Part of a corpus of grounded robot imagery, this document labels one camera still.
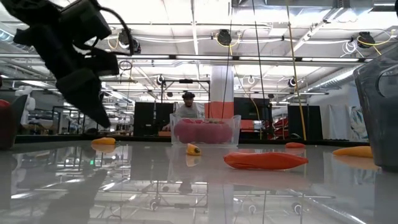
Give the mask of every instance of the man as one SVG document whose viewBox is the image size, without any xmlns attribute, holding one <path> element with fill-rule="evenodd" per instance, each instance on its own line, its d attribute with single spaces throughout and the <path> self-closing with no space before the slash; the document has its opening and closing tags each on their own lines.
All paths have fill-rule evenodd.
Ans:
<svg viewBox="0 0 398 224">
<path fill-rule="evenodd" d="M 175 113 L 182 118 L 198 118 L 199 111 L 197 105 L 193 102 L 195 94 L 191 92 L 185 92 L 184 95 L 182 95 L 182 98 L 184 100 L 184 105 L 177 109 Z M 170 124 L 164 126 L 162 130 L 170 131 Z"/>
</svg>

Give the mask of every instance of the clear plastic bin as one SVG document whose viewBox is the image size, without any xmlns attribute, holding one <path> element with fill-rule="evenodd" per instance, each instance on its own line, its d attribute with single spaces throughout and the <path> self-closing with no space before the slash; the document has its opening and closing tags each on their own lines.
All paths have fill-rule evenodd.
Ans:
<svg viewBox="0 0 398 224">
<path fill-rule="evenodd" d="M 231 119 L 181 118 L 170 114 L 172 144 L 216 144 L 237 146 L 241 116 Z"/>
<path fill-rule="evenodd" d="M 398 171 L 398 49 L 354 71 L 374 163 Z"/>
</svg>

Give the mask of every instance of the ceiling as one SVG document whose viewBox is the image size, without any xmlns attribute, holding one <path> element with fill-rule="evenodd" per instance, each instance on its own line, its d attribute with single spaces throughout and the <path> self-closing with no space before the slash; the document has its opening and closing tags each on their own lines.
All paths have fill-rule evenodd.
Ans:
<svg viewBox="0 0 398 224">
<path fill-rule="evenodd" d="M 54 3 L 66 6 L 73 0 L 53 0 Z M 316 7 L 291 7 L 290 21 L 292 24 L 292 40 L 294 54 L 296 57 L 344 57 L 344 58 L 374 58 L 377 56 L 375 48 L 354 50 L 346 46 L 346 42 L 353 37 L 357 38 L 361 31 L 368 31 L 374 37 L 378 45 L 377 49 L 383 52 L 397 43 L 394 30 L 398 25 L 398 18 L 395 12 L 376 10 L 381 4 L 387 1 L 376 1 L 374 7 L 366 8 L 358 13 L 357 8 L 353 9 L 332 9 L 330 7 L 320 7 L 321 2 L 314 1 Z M 288 30 L 288 18 L 285 6 L 261 6 L 262 1 L 255 1 L 256 16 L 254 16 L 252 7 L 248 5 L 238 6 L 233 0 L 232 16 L 229 14 L 228 0 L 99 0 L 104 7 L 115 10 L 125 20 L 132 29 L 132 35 L 141 45 L 142 55 L 229 55 L 228 48 L 220 46 L 215 40 L 215 35 L 220 29 L 231 28 L 233 43 L 232 54 L 236 56 L 258 57 L 291 57 L 290 34 Z M 23 29 L 27 26 L 12 16 L 0 6 L 1 29 L 13 34 L 16 29 Z M 97 47 L 113 50 L 116 46 L 116 37 L 121 30 L 120 22 L 111 14 L 103 12 L 104 18 L 113 29 L 113 35 L 106 40 L 98 43 Z M 1 53 L 27 53 L 26 50 L 0 42 Z M 41 78 L 53 79 L 50 72 L 44 67 L 39 58 L 12 58 L 14 62 L 22 67 L 29 67 L 33 71 L 38 71 L 42 76 L 37 76 L 32 72 L 26 73 L 18 65 L 13 65 L 17 70 L 25 72 L 25 75 L 35 75 Z M 212 66 L 215 63 L 209 61 L 195 60 L 190 63 L 180 63 L 178 60 L 155 60 L 151 65 L 151 60 L 128 60 L 132 62 L 133 68 L 124 71 L 118 77 L 103 77 L 108 89 L 117 89 L 123 96 L 136 101 L 153 101 L 160 98 L 160 93 L 138 93 L 128 90 L 154 90 L 160 86 L 156 84 L 156 78 L 162 74 L 163 77 L 171 80 L 182 78 L 209 80 L 212 75 Z M 218 62 L 217 65 L 225 65 L 224 62 Z M 236 77 L 235 85 L 237 90 L 261 91 L 260 77 L 263 76 L 264 91 L 292 91 L 287 86 L 287 82 L 294 76 L 293 64 L 278 62 L 269 62 L 262 64 L 261 72 L 258 62 L 256 63 L 230 63 Z M 300 89 L 304 91 L 313 83 L 331 75 L 333 72 L 341 69 L 339 65 L 329 65 L 327 63 L 298 63 L 297 78 L 300 81 Z M 117 82 L 136 80 L 137 83 Z M 173 84 L 169 90 L 191 90 L 203 91 L 203 87 L 198 84 Z M 180 100 L 178 93 L 173 97 L 167 97 L 169 100 Z M 206 100 L 207 93 L 201 93 L 199 100 Z"/>
</svg>

